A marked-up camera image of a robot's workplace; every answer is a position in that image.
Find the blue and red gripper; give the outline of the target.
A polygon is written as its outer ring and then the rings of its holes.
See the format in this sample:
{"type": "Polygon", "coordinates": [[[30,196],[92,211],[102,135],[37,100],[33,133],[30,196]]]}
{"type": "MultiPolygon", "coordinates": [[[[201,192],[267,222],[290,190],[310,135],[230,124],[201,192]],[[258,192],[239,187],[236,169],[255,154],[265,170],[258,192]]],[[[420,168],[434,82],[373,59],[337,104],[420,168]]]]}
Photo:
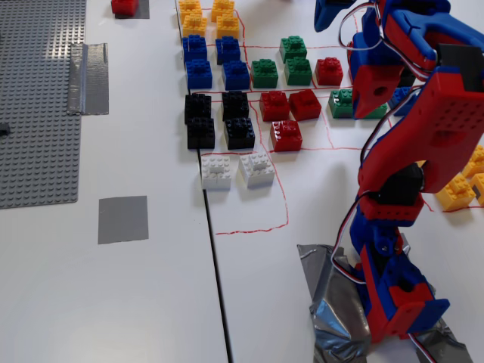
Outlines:
{"type": "MultiPolygon", "coordinates": [[[[317,33],[326,30],[335,17],[350,8],[355,0],[317,0],[315,3],[314,28],[317,33]]],[[[382,42],[375,48],[365,40],[363,32],[356,33],[348,50],[348,62],[352,89],[353,116],[366,117],[385,104],[396,88],[411,87],[415,75],[401,58],[382,42]]]]}

